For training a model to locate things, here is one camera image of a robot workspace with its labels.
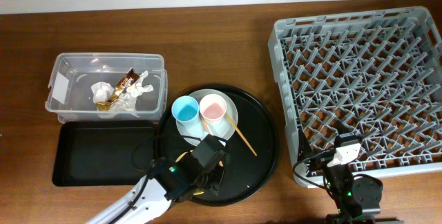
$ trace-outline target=dish rack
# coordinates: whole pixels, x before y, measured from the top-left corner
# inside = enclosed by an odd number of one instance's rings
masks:
[[[333,145],[340,120],[363,139],[354,173],[442,170],[442,41],[426,8],[278,20],[269,52],[292,166],[299,128],[318,152]]]

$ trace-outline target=white plate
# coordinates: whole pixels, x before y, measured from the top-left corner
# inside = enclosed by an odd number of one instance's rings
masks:
[[[215,93],[215,94],[220,95],[224,98],[224,100],[227,103],[227,113],[232,118],[232,120],[235,122],[235,124],[238,124],[238,111],[236,110],[236,106],[233,103],[233,101],[229,98],[229,96],[225,95],[224,93],[219,92],[218,90],[213,90],[213,89],[201,89],[201,90],[198,90],[198,91],[195,91],[195,92],[189,94],[189,96],[194,97],[195,100],[198,101],[198,103],[199,103],[204,96],[211,94],[211,93]],[[192,136],[192,137],[196,137],[196,138],[202,138],[204,132],[206,131],[204,129],[204,124],[202,123],[202,121],[200,121],[199,124],[192,126],[191,128],[184,127],[178,121],[176,123],[177,123],[178,131],[180,132],[181,135],[184,135],[184,136]],[[209,127],[211,135],[214,135],[214,136],[217,136],[220,138],[224,138],[226,140],[228,140],[235,133],[235,128],[230,124],[230,122],[226,118],[223,118],[219,124],[215,124],[215,125],[208,124],[207,126]],[[200,143],[200,141],[190,139],[190,138],[185,138],[185,140],[189,144],[192,144],[195,146],[197,146]]]

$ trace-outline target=chopstick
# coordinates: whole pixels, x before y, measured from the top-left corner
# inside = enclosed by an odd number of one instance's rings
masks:
[[[241,131],[238,129],[238,127],[236,126],[235,122],[230,118],[229,114],[226,113],[226,119],[230,122],[231,125],[233,125],[233,127],[235,127],[236,132],[238,132],[238,134],[240,134],[242,140],[244,140],[244,142],[247,144],[247,146],[249,147],[249,149],[251,150],[251,152],[253,152],[253,154],[255,156],[258,156],[255,152],[255,150],[253,150],[253,148],[251,147],[251,145],[249,144],[249,142],[247,141],[247,139],[244,137],[244,135],[241,133]]]
[[[206,120],[203,117],[201,117],[201,121],[204,124],[204,128],[206,129],[207,133],[210,134],[209,126],[207,126]]]

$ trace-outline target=trash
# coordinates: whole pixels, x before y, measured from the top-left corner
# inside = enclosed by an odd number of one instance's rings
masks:
[[[120,80],[117,84],[117,87],[113,91],[113,94],[103,102],[96,102],[98,110],[107,111],[109,108],[118,100],[119,96],[123,93],[124,89],[134,85],[134,83],[138,80],[139,75],[133,72],[133,68],[127,72],[126,76],[122,80]]]
[[[131,69],[118,83],[116,89],[107,82],[97,82],[90,87],[94,94],[93,102],[100,111],[135,111],[137,97],[153,91],[152,85],[142,86],[142,82],[147,76],[148,71],[144,71],[138,76]],[[115,115],[100,115],[100,118],[113,118]]]

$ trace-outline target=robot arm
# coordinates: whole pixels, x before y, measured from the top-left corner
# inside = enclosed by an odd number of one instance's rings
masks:
[[[302,130],[298,130],[300,137],[299,156],[294,165],[294,174],[299,179],[307,181],[317,187],[327,190],[334,200],[339,214],[327,215],[327,223],[370,223],[373,215],[379,214],[379,203],[382,197],[383,184],[379,179],[368,175],[353,175],[349,162],[358,157],[361,148],[361,139],[350,132],[343,124],[337,122],[338,136],[334,145],[328,150],[314,154]],[[324,185],[317,185],[299,175],[298,165],[305,162],[309,171],[322,170]]]
[[[141,197],[136,199],[146,180],[147,183],[140,194]],[[164,197],[165,194],[166,190],[156,179],[149,180],[144,176],[125,196],[90,219],[87,224],[112,223],[122,213],[123,215],[114,223],[146,223],[164,214],[171,206],[172,202]],[[133,206],[125,212],[131,203]]]
[[[225,155],[219,138],[207,135],[177,162],[159,158],[132,190],[87,223],[146,223],[196,192],[218,195],[224,175],[219,162]]]

